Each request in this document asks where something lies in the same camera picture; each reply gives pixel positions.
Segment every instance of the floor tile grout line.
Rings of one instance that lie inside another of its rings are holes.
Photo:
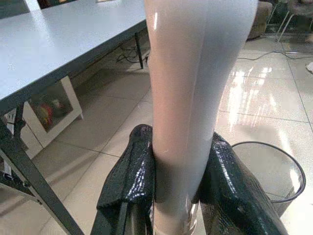
[[[287,80],[287,81],[293,81],[293,78],[276,78],[276,77],[256,77],[256,76],[243,76],[246,78],[261,78],[261,79],[270,79],[270,80]]]
[[[265,192],[265,193],[268,193],[268,194],[270,194],[270,195],[273,195],[273,196],[276,196],[276,197],[281,197],[281,198],[284,198],[284,199],[285,199],[285,197],[283,197],[283,196],[279,196],[279,195],[276,195],[276,194],[271,193],[271,192]]]
[[[149,103],[149,104],[152,104],[151,101],[146,101],[146,100],[141,100],[140,102],[147,102],[147,103]]]
[[[108,143],[112,140],[113,136],[115,136],[115,134],[118,132],[118,130],[121,128],[121,126],[125,123],[125,121],[128,119],[128,117],[132,114],[132,112],[135,110],[135,108],[137,107],[137,105],[140,103],[140,101],[137,102],[137,104],[134,106],[134,108],[130,111],[130,113],[127,115],[127,117],[124,119],[124,121],[122,122],[122,124],[119,125],[119,127],[116,129],[116,131],[113,133],[113,135],[111,136],[111,138],[108,139],[108,141],[106,142],[106,144],[104,145],[104,147],[101,149],[100,152],[102,152],[102,150],[108,145]]]
[[[302,97],[301,97],[301,94],[300,94],[300,91],[299,91],[299,87],[298,87],[297,82],[296,82],[296,80],[295,80],[295,78],[294,78],[294,74],[293,74],[293,71],[292,71],[292,69],[291,69],[290,63],[289,63],[289,61],[288,61],[288,60],[287,60],[287,62],[288,62],[288,65],[289,65],[289,69],[290,69],[290,71],[291,71],[291,73],[292,73],[292,76],[293,76],[293,81],[294,81],[295,86],[296,86],[296,88],[297,88],[297,91],[298,91],[298,94],[299,94],[299,97],[300,97],[300,100],[301,100],[301,103],[302,103],[302,106],[303,106],[303,109],[304,109],[305,115],[307,116],[307,119],[308,119],[309,125],[310,125],[310,127],[311,127],[311,131],[312,131],[312,134],[313,134],[312,124],[310,123],[310,119],[309,119],[309,116],[308,116],[308,112],[307,112],[307,110],[306,110],[306,108],[305,108],[305,106],[304,106],[304,103],[303,103],[303,100],[302,100]]]
[[[87,167],[87,169],[84,171],[84,173],[82,174],[82,176],[81,177],[79,177],[79,179],[78,179],[78,181],[76,182],[76,184],[74,185],[74,187],[72,188],[72,190],[65,196],[65,198],[61,201],[62,202],[62,204],[63,204],[63,206],[64,206],[64,202],[65,202],[65,200],[67,199],[67,197],[73,192],[73,190],[74,190],[74,188],[78,185],[78,183],[80,182],[80,180],[83,178],[83,176],[85,175],[85,173],[87,172],[87,170],[89,170],[89,168],[91,167],[91,165],[94,163],[94,161],[99,157],[99,155],[101,154],[100,152],[97,152],[98,154],[97,154],[97,156],[94,158],[94,160],[93,160],[93,162],[92,163],[90,163],[90,165]],[[42,232],[42,230],[44,229],[44,227],[47,225],[47,223],[51,220],[51,219],[53,219],[53,217],[50,215],[50,217],[49,217],[49,219],[48,219],[48,221],[47,222],[45,222],[43,225],[42,225],[42,227],[41,227],[41,229],[39,230],[39,234]]]
[[[149,89],[150,89],[150,88],[151,88],[151,85],[149,86],[147,92],[146,92],[145,94],[143,94],[139,100],[138,100],[138,99],[131,99],[131,98],[122,98],[122,97],[117,97],[117,96],[113,96],[113,95],[106,95],[106,96],[107,96],[107,97],[113,97],[113,98],[130,99],[130,100],[133,100],[133,101],[139,101],[139,102],[140,102],[140,101],[146,96],[146,94],[149,92]]]
[[[84,150],[89,150],[89,151],[93,151],[93,152],[96,152],[96,153],[101,153],[101,151],[97,151],[97,150],[94,150],[94,149],[82,147],[82,146],[79,146],[79,145],[76,145],[76,144],[72,144],[72,143],[67,143],[65,141],[61,141],[61,140],[57,140],[57,139],[54,139],[53,141],[58,142],[58,143],[62,143],[62,144],[65,144],[65,145],[81,148],[81,149],[84,149]]]
[[[132,98],[126,98],[126,97],[120,97],[120,96],[114,96],[114,95],[106,95],[106,94],[82,94],[80,95],[80,97],[83,96],[93,96],[93,97],[110,97],[110,98],[119,98],[119,99],[127,99],[127,100],[133,100],[133,101],[141,101],[141,99],[147,94],[145,93],[140,99],[132,99]]]
[[[282,51],[286,51],[282,42],[280,42],[280,45],[282,47]]]
[[[222,113],[230,113],[229,111],[224,111],[224,110],[220,110],[219,112]],[[262,117],[262,118],[271,118],[271,119],[277,119],[277,120],[284,120],[284,121],[295,121],[295,122],[301,122],[301,123],[306,123],[309,124],[310,122],[308,121],[299,121],[299,120],[293,120],[293,119],[286,119],[286,118],[279,118],[279,117],[267,117],[267,116],[263,116],[263,115],[253,115],[253,114],[243,114],[243,113],[236,113],[236,114],[240,114],[240,115],[247,115],[247,116],[252,116],[252,117]]]
[[[149,88],[148,88],[146,94],[144,94],[143,97],[141,98],[141,101],[145,101],[145,100],[142,100],[142,99],[149,93],[149,90],[150,90],[150,89],[151,89],[151,85],[149,86]]]
[[[113,154],[108,154],[108,153],[103,153],[103,152],[98,152],[98,151],[96,151],[96,152],[98,153],[97,156],[94,158],[93,162],[90,163],[90,165],[89,165],[89,166],[87,167],[87,169],[84,171],[84,173],[82,174],[82,176],[79,177],[79,179],[78,179],[78,181],[76,182],[76,184],[74,185],[73,189],[65,196],[65,198],[63,199],[63,201],[61,201],[62,204],[65,202],[65,200],[67,199],[67,197],[73,192],[73,190],[74,190],[75,187],[78,185],[78,183],[80,182],[80,180],[84,177],[85,173],[89,170],[89,168],[90,168],[91,165],[95,162],[95,160],[100,157],[101,154],[110,155],[110,156],[112,156],[112,157],[115,157],[115,158],[120,159],[120,157],[118,157],[118,156],[116,156],[116,155],[113,155]],[[50,219],[52,219],[52,218],[53,218],[53,217],[50,215],[48,221],[45,222],[45,223],[42,225],[41,229],[39,230],[39,234],[41,233],[41,231],[44,229],[44,227],[47,225],[47,223],[48,223],[48,222],[50,221]]]
[[[266,58],[270,58],[270,59],[278,59],[278,60],[280,60],[280,59],[283,59],[283,58],[286,58],[286,56],[285,55],[283,55],[283,54],[281,54],[281,53],[277,53],[277,52],[275,52],[275,50],[273,50],[273,51],[263,51],[263,52],[260,52],[260,53],[245,53],[245,52],[239,52],[239,55],[238,55],[238,57],[237,57],[237,59],[236,59],[236,62],[238,62],[238,60],[239,61],[246,61],[246,60],[243,60],[243,59],[240,59],[240,58],[248,58],[248,57],[252,57],[252,58],[249,58],[249,59],[255,59],[255,58],[257,58],[258,56],[262,56],[261,58],[259,58],[259,59],[257,59],[257,60],[249,60],[248,62],[255,62],[255,61],[264,61]]]

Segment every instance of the chair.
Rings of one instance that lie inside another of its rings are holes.
[[[259,37],[265,33],[267,18],[271,14],[271,11],[272,4],[270,2],[259,1],[258,9],[248,39]]]
[[[274,8],[273,8],[271,14],[270,14],[269,17],[268,17],[267,25],[270,23],[270,21],[271,21],[273,15],[274,15],[274,13],[275,13],[276,8],[278,7],[278,5],[280,5],[280,4],[285,4],[285,3],[287,3],[287,2],[288,2],[288,0],[274,0],[274,4],[273,4],[273,5],[274,5]]]
[[[292,18],[294,16],[305,16],[305,17],[309,17],[309,18],[313,18],[313,0],[289,0],[288,2],[288,12],[282,22],[282,24],[280,25],[277,33],[276,33],[276,36],[278,36],[281,28],[283,27],[287,17],[289,14],[290,17],[289,17],[289,20],[287,21],[284,29],[283,29],[283,32],[281,33],[280,37],[278,38],[278,42],[280,42],[280,39],[282,38],[283,34],[285,33],[290,21],[292,20]],[[313,24],[313,19],[310,23],[310,27],[309,27],[309,30],[311,29],[312,27],[312,24]]]

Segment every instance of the tiled floor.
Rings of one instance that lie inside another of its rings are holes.
[[[247,42],[239,57],[257,58],[283,48],[288,43],[262,38]],[[130,131],[140,123],[152,125],[146,65],[138,70],[138,64],[116,64],[116,55],[111,54],[103,69],[77,89],[84,120],[73,122],[33,160],[85,234],[91,231],[103,182],[126,147]],[[282,216],[290,235],[313,229],[313,74],[305,69],[311,61],[281,54],[256,61],[239,59],[216,124],[216,131],[231,144],[264,141],[302,165],[307,187]],[[3,190],[0,216],[0,234],[64,234],[43,207]],[[201,217],[195,234],[205,234]]]

